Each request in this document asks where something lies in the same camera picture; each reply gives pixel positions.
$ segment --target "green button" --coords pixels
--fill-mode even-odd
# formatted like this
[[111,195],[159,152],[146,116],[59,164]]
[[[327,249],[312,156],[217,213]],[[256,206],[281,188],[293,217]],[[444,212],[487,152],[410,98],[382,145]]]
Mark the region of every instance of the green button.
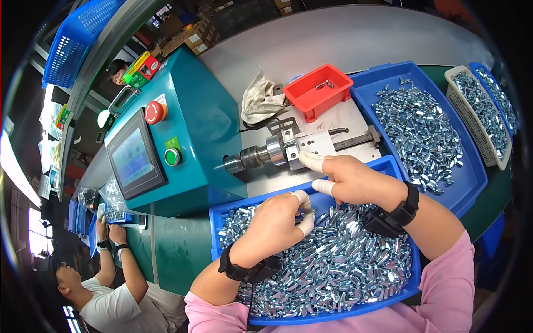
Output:
[[169,148],[165,151],[165,162],[170,166],[175,166],[180,162],[180,153],[176,148]]

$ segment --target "pink sleeve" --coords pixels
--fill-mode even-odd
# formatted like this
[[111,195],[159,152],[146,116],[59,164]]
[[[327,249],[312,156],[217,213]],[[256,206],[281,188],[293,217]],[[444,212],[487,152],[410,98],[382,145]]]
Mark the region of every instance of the pink sleeve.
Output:
[[474,246],[468,232],[422,272],[416,312],[442,332],[468,332],[474,310]]
[[185,302],[189,333],[246,332],[248,307],[244,304],[214,306],[191,292],[185,296]]

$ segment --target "green workbench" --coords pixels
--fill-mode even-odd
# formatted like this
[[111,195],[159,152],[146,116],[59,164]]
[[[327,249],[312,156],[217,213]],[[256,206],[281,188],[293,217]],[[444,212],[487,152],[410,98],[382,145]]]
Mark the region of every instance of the green workbench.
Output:
[[[444,72],[452,67],[421,66],[422,70],[446,93],[448,83]],[[502,213],[511,200],[511,164],[500,171],[497,167],[485,168],[487,187],[474,206],[461,218],[472,242],[476,241]],[[195,277],[211,260],[211,227],[207,212],[191,218],[165,218],[156,216],[148,230],[135,225],[127,229],[128,242],[147,280],[154,282],[151,240],[155,243],[157,281],[161,288],[185,295]]]

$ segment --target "man in white t-shirt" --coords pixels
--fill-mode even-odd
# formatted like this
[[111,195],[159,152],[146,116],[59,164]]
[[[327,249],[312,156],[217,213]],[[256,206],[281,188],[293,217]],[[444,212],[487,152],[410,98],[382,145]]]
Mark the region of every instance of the man in white t-shirt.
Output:
[[[98,216],[96,233],[99,240],[107,240],[105,216]],[[111,245],[104,241],[98,243],[101,270],[93,278],[82,282],[79,273],[65,262],[54,264],[58,291],[79,310],[85,322],[102,333],[176,332],[187,319],[183,297],[144,279],[127,246],[124,227],[109,225],[109,238],[120,248],[126,283],[114,290],[109,288],[115,278],[115,264],[107,250]]]

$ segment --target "teal machine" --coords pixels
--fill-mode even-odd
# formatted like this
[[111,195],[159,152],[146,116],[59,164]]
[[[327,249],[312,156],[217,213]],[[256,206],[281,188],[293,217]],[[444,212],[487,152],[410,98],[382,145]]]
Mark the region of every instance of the teal machine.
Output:
[[223,164],[242,148],[238,105],[187,46],[127,89],[134,95],[104,141],[128,209],[184,216],[247,197]]

